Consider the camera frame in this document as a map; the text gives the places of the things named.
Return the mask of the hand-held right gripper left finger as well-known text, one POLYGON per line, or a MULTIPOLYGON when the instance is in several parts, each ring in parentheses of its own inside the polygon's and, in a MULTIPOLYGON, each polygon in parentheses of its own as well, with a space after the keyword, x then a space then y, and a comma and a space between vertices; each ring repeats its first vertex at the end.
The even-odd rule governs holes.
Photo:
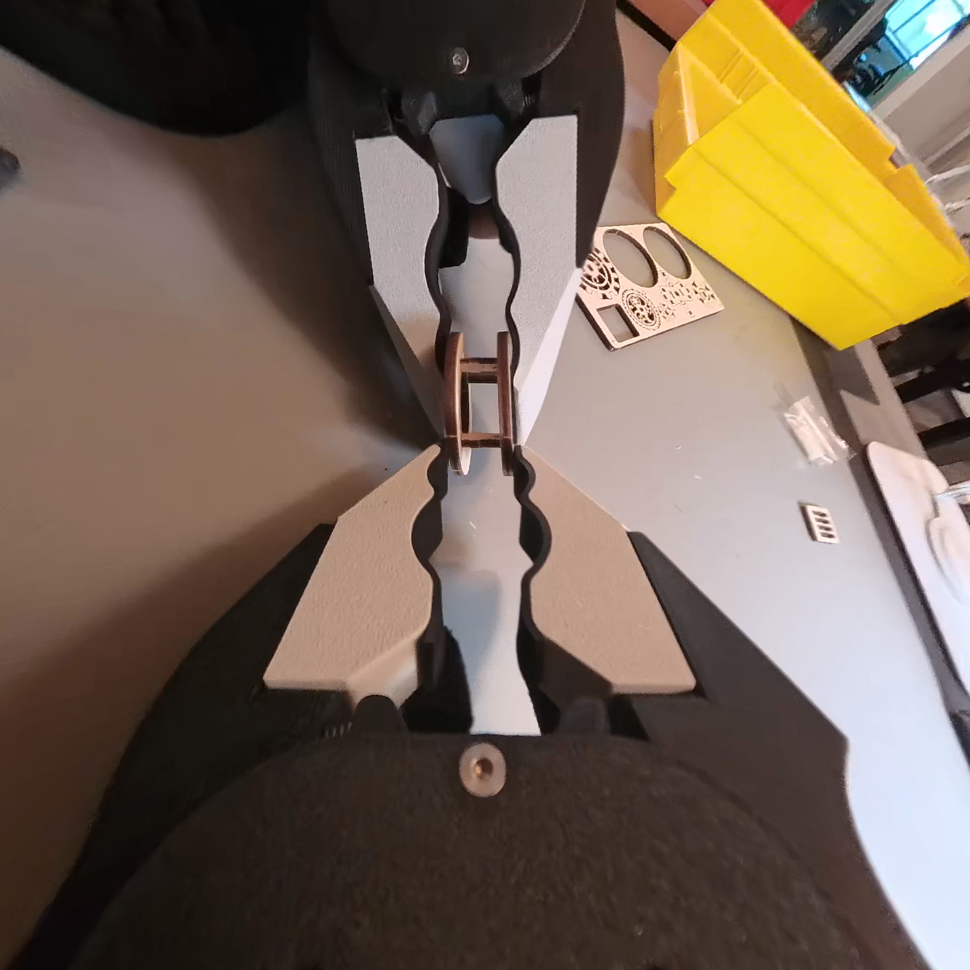
POLYGON ((263 674, 267 689, 401 706, 419 686, 433 581, 414 544, 442 457, 430 446, 340 516, 263 674))

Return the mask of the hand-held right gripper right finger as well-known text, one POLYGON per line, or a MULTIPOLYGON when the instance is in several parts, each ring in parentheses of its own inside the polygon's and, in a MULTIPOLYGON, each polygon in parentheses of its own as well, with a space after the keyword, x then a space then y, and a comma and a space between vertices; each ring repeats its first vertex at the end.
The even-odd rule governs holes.
POLYGON ((517 654, 541 697, 687 694, 695 673, 631 536, 527 447, 516 454, 521 586, 517 654))

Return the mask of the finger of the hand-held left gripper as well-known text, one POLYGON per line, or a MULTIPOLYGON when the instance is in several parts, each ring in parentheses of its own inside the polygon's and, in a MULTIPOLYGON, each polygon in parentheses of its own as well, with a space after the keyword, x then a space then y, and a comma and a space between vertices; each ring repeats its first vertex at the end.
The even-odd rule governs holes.
POLYGON ((514 284, 507 315, 517 338, 517 437, 540 416, 562 347, 576 264, 577 118, 531 120, 496 164, 499 212, 511 234, 514 284))
POLYGON ((446 185, 437 168, 396 135, 357 139, 355 150, 370 251, 370 294, 441 440, 443 346, 452 322, 438 276, 446 185))

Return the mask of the wooden spool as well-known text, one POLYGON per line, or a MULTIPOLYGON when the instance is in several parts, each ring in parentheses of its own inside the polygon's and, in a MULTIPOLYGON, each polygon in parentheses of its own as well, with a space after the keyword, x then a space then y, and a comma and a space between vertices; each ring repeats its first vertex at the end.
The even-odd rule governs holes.
POLYGON ((468 357, 462 333, 452 333, 446 342, 443 375, 443 447, 450 469, 467 475, 471 452, 497 449, 503 475, 514 476, 517 447, 515 395, 512 381, 513 341, 509 332, 497 335, 493 357, 468 357), (497 394, 499 429, 471 428, 472 385, 490 385, 497 394))

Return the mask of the laser-cut wooden sheet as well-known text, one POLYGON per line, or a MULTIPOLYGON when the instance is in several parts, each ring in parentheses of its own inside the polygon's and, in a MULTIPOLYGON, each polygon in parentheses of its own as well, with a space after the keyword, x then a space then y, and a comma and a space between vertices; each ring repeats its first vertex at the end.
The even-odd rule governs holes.
POLYGON ((576 303, 609 351, 643 343, 723 310, 723 303, 697 270, 672 228, 662 221, 599 226, 582 268, 576 303), (652 273, 650 284, 633 280, 610 257, 606 239, 615 236, 637 249, 652 273), (670 272, 648 249, 648 237, 664 239, 684 273, 670 272))

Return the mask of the yellow plastic bin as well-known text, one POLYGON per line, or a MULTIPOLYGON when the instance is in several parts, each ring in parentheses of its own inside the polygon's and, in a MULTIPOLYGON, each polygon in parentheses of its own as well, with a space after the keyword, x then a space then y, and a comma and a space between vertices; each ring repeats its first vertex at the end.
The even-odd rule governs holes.
POLYGON ((762 2, 675 44, 653 148, 661 220, 837 349, 968 298, 916 168, 762 2))

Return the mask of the clear plastic bag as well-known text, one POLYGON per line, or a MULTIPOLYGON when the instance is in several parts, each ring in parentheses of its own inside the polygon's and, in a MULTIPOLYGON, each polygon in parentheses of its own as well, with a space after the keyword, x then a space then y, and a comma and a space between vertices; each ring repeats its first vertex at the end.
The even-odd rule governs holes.
POLYGON ((848 443, 814 397, 783 399, 780 416, 807 466, 829 467, 851 456, 848 443))

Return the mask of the white flat device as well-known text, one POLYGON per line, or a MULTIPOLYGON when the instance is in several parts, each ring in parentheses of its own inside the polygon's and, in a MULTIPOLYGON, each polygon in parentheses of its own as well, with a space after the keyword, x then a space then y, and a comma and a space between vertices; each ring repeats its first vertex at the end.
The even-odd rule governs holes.
POLYGON ((927 537, 932 496, 949 488, 927 459, 869 443, 867 460, 881 492, 915 582, 938 630, 956 678, 969 690, 969 603, 958 601, 933 558, 927 537))

